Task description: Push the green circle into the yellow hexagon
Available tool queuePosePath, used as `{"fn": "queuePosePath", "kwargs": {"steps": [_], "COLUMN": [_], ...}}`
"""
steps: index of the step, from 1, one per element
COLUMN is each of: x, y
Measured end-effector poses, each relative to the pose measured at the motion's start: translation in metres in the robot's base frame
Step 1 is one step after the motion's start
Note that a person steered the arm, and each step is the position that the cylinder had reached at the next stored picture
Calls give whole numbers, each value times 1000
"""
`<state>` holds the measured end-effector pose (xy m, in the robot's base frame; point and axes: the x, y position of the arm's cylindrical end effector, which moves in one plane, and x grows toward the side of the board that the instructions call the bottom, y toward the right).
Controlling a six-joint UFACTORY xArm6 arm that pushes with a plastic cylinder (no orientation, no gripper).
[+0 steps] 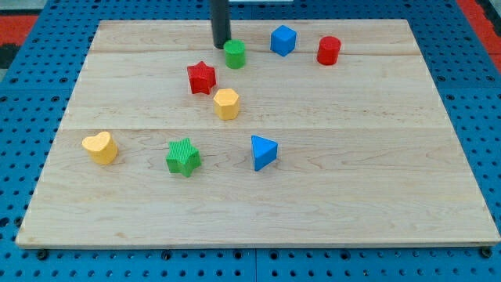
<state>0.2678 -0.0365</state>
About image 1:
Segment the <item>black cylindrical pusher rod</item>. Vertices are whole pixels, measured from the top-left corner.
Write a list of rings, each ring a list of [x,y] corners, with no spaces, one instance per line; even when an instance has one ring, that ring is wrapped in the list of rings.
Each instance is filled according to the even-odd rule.
[[[224,49],[232,38],[229,0],[210,0],[211,29],[214,47]]]

